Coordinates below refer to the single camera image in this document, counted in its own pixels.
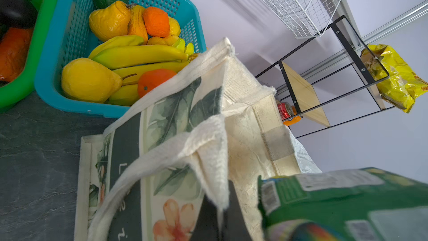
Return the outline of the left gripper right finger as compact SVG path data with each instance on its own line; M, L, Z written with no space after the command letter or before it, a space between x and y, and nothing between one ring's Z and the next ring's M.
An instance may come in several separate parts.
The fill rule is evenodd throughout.
M223 240L224 241L251 241L252 238L246 227L244 216L241 211L235 186L231 180L229 186L229 206L224 212Z

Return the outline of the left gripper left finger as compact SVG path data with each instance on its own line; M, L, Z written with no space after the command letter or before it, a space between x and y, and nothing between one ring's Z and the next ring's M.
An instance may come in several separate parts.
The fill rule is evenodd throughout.
M222 241L224 212L204 196L190 241Z

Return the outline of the green snack bag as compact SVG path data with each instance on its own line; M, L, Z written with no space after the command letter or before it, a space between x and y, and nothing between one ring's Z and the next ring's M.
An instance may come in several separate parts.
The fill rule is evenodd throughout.
M267 241L425 241L428 186L379 168L258 179Z

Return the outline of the orange fruit front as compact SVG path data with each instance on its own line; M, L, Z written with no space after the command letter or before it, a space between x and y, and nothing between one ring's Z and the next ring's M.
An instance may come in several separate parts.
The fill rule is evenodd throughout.
M138 80L138 95L142 98L177 73L168 69L156 69L142 74Z

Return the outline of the white plastic grocery bag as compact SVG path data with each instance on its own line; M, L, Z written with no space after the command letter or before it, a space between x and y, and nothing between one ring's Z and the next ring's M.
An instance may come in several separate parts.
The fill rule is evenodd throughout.
M302 174L320 174L321 169L315 164L304 146L290 133L293 155Z

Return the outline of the cream canvas tote bag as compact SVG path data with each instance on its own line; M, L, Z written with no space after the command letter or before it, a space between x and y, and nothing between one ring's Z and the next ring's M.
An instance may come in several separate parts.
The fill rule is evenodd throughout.
M223 39L101 135L83 137L74 239L190 239L204 196L228 208L229 180L259 237L257 177L300 173L275 93Z

